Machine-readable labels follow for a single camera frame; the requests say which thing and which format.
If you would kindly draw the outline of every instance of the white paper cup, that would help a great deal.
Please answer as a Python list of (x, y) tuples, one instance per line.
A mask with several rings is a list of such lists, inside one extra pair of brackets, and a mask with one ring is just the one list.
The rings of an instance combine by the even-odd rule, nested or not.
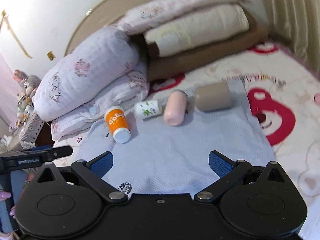
[(147, 119), (162, 114), (162, 107), (158, 100), (149, 100), (136, 103), (134, 111), (139, 119)]

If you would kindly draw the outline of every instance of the wall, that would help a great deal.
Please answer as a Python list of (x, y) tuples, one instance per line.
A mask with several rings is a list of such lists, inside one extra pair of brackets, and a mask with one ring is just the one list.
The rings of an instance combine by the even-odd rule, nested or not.
[[(42, 78), (62, 57), (68, 41), (89, 9), (102, 0), (0, 0), (0, 11), (9, 15), (12, 29), (33, 59), (27, 58), (3, 26), (0, 33), (0, 52), (12, 70)], [(259, 20), (267, 16), (262, 0), (251, 0), (249, 11)], [(56, 59), (49, 61), (53, 51)]]
[(9, 126), (0, 117), (0, 137), (9, 135)]
[(13, 80), (12, 71), (9, 69), (1, 53), (0, 73), (0, 102), (2, 102), (0, 104), (0, 118), (7, 125), (10, 125), (10, 123), (15, 123), (17, 120), (17, 94), (21, 92), (21, 87)]

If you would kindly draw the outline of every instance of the headboard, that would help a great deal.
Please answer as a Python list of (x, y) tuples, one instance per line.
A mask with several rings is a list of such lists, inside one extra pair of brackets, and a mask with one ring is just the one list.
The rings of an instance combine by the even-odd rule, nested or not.
[(67, 45), (65, 56), (104, 25), (114, 23), (129, 9), (148, 1), (152, 0), (104, 0), (78, 25)]

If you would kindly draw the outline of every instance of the yellow tape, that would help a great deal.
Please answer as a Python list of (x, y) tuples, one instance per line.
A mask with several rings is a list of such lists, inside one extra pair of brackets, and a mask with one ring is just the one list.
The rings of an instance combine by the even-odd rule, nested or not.
[(3, 22), (6, 23), (8, 30), (10, 31), (11, 35), (13, 36), (13, 38), (15, 39), (15, 41), (18, 43), (19, 47), (21, 48), (21, 50), (23, 51), (24, 55), (26, 55), (28, 58), (32, 58), (28, 52), (26, 51), (26, 49), (23, 47), (23, 45), (21, 44), (21, 42), (19, 41), (17, 35), (14, 33), (14, 31), (12, 30), (10, 23), (8, 21), (8, 17), (6, 16), (5, 11), (3, 10), (2, 13), (2, 19), (1, 19), (1, 23), (0, 23), (0, 30), (2, 27)]

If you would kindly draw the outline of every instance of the pink cylinder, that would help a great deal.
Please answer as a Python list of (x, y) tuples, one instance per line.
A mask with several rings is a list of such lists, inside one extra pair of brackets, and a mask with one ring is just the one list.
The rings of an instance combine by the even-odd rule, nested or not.
[(183, 123), (187, 107), (187, 94), (176, 90), (168, 98), (167, 106), (164, 111), (164, 121), (172, 126), (178, 126)]

